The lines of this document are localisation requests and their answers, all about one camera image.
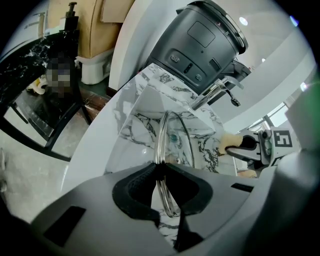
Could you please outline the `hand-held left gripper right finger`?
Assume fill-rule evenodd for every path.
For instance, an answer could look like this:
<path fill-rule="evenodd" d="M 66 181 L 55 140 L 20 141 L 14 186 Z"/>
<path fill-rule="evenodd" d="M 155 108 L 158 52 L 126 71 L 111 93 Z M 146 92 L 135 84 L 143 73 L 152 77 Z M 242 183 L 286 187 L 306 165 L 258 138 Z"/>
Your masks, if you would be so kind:
<path fill-rule="evenodd" d="M 256 178 L 166 164 L 165 183 L 180 208 L 174 249 L 185 251 L 217 232 L 240 209 L 257 182 Z"/>

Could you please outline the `black pump soap dispenser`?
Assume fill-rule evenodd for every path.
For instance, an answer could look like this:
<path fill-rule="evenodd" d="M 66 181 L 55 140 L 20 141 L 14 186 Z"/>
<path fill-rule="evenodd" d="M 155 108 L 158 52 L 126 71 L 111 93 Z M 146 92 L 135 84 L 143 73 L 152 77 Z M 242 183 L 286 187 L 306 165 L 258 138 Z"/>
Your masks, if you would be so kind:
<path fill-rule="evenodd" d="M 70 2 L 68 4 L 69 10 L 65 13 L 65 31 L 72 31 L 77 29 L 79 17 L 76 16 L 76 12 L 74 11 L 76 4 L 77 2 Z"/>

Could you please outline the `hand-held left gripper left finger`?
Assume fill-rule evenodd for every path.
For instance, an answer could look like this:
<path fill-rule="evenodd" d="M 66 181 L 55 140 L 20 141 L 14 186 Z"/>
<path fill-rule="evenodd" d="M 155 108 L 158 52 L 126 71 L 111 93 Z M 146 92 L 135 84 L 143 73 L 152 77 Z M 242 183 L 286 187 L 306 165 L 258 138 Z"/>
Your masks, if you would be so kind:
<path fill-rule="evenodd" d="M 153 163 L 89 179 L 47 206 L 31 226 L 68 256 L 174 256 L 152 209 Z"/>

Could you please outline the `white marble sink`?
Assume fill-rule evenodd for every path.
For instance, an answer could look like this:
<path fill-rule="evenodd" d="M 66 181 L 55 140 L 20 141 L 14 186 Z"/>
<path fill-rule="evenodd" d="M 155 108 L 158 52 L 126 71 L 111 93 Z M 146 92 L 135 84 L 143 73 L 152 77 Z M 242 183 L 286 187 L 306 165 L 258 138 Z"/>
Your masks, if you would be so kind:
<path fill-rule="evenodd" d="M 155 65 L 138 73 L 102 109 L 82 137 L 66 173 L 63 195 L 90 179 L 144 164 L 155 164 L 156 187 L 160 174 L 166 175 L 168 163 L 156 164 L 153 158 L 143 160 L 142 149 L 149 148 L 151 155 L 155 155 L 159 132 L 150 121 L 164 114 L 160 111 L 160 100 L 169 102 L 165 112 L 181 116 L 190 136 L 195 167 L 178 165 L 218 174 L 223 125 L 210 107 L 191 110 L 191 99 L 178 79 Z M 172 246 L 176 254 L 207 255 L 217 246 L 214 234 L 181 252 Z"/>

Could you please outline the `black marble table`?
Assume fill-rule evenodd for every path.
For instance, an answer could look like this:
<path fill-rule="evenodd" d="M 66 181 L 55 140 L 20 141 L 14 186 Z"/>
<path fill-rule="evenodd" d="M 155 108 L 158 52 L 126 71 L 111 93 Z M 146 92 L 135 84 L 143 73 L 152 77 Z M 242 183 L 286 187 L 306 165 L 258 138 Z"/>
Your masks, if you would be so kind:
<path fill-rule="evenodd" d="M 88 125 L 92 123 L 81 95 L 75 65 L 79 37 L 78 29 L 43 36 L 22 45 L 0 60 L 0 130 L 34 151 L 65 162 L 70 162 L 71 158 L 52 150 L 63 129 L 78 111 L 82 111 Z M 44 146 L 5 118 L 18 96 L 42 75 L 47 75 L 53 93 L 66 96 L 71 103 L 53 127 Z"/>

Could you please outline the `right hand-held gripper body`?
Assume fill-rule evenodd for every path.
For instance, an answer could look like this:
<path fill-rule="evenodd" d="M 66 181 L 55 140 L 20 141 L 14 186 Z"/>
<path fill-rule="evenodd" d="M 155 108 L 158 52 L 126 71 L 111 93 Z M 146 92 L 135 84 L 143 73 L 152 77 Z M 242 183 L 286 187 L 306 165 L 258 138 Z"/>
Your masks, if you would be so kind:
<path fill-rule="evenodd" d="M 261 172 L 268 167 L 277 166 L 279 161 L 293 152 L 293 140 L 289 129 L 271 128 L 257 133 L 259 144 L 259 160 L 248 160 L 250 170 Z"/>

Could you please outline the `beige loofah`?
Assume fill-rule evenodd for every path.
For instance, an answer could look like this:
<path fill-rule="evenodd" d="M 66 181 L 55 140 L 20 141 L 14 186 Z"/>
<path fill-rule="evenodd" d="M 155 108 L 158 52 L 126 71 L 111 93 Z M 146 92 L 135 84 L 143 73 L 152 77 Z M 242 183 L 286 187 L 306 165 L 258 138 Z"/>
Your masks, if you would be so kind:
<path fill-rule="evenodd" d="M 218 152 L 220 155 L 226 155 L 226 148 L 239 147 L 243 142 L 243 136 L 231 133 L 225 133 L 220 140 Z"/>

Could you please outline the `large cardboard box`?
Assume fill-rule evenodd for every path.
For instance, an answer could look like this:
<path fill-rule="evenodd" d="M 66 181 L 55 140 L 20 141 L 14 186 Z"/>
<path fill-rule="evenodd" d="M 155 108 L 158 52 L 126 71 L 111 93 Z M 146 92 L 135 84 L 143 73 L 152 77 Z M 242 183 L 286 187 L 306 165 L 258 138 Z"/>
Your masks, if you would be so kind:
<path fill-rule="evenodd" d="M 58 26 L 60 19 L 69 9 L 69 3 L 76 2 L 78 16 L 78 55 L 91 59 L 114 48 L 135 0 L 49 0 L 48 27 Z"/>

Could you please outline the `chrome sink faucet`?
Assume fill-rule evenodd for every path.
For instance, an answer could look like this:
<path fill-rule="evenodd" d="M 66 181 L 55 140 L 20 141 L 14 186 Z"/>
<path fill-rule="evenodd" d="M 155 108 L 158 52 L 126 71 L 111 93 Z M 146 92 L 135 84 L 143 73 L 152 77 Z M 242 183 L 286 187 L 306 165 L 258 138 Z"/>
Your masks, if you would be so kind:
<path fill-rule="evenodd" d="M 220 93 L 226 93 L 230 97 L 230 102 L 236 106 L 239 107 L 241 104 L 240 102 L 233 96 L 231 91 L 227 88 L 226 83 L 231 83 L 237 87 L 239 87 L 241 90 L 244 89 L 244 86 L 234 77 L 226 75 L 223 79 L 217 79 L 213 82 L 211 87 L 207 88 L 204 92 L 202 92 L 200 95 L 198 95 L 190 104 L 189 107 L 196 111 L 200 107 L 202 107 L 204 104 L 209 102 L 211 99 L 215 98 Z"/>

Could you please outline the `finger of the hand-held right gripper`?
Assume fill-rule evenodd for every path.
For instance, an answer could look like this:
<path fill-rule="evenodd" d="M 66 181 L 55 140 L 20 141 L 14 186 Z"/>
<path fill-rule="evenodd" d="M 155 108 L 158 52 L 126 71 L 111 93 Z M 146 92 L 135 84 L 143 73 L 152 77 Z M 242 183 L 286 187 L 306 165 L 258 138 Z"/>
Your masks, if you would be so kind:
<path fill-rule="evenodd" d="M 240 135 L 243 136 L 244 138 L 246 137 L 252 138 L 255 141 L 260 140 L 259 133 L 252 130 L 244 129 L 240 132 Z"/>
<path fill-rule="evenodd" d="M 228 147 L 225 151 L 228 155 L 245 162 L 259 162 L 261 160 L 261 150 L 259 146 L 255 146 L 254 148 Z"/>

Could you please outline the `white plastic bucket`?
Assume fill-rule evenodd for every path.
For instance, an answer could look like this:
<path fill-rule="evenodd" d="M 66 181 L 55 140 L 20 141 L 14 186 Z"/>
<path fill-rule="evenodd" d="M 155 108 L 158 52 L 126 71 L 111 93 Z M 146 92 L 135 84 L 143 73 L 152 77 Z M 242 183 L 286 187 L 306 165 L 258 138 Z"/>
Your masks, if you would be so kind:
<path fill-rule="evenodd" d="M 114 48 L 104 51 L 93 58 L 77 56 L 82 64 L 81 82 L 86 85 L 95 85 L 110 75 Z"/>

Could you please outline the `black round appliance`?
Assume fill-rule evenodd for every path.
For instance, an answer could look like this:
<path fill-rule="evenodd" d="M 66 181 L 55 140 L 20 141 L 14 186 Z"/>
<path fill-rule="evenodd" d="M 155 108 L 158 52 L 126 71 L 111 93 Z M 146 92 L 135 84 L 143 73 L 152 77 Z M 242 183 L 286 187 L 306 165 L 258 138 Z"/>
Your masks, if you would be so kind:
<path fill-rule="evenodd" d="M 246 52 L 249 43 L 229 14 L 212 0 L 193 1 L 176 13 L 145 66 L 156 64 L 199 95 Z"/>

